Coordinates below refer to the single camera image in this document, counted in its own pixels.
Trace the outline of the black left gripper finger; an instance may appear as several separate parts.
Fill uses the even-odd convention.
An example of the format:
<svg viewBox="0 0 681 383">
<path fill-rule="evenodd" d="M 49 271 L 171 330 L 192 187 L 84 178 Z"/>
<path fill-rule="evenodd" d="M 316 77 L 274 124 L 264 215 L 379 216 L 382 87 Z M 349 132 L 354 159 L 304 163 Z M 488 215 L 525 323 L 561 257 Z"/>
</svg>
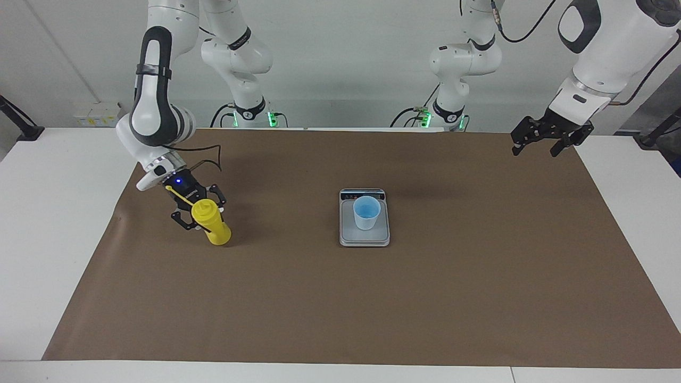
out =
<svg viewBox="0 0 681 383">
<path fill-rule="evenodd" d="M 520 155 L 526 145 L 534 142 L 534 120 L 530 116 L 521 119 L 518 125 L 511 132 L 513 140 L 512 153 L 514 156 Z"/>
<path fill-rule="evenodd" d="M 593 129 L 593 124 L 587 123 L 576 131 L 561 132 L 557 142 L 551 148 L 552 157 L 557 157 L 564 149 L 567 149 L 571 146 L 581 145 L 586 138 L 591 135 Z"/>
</svg>

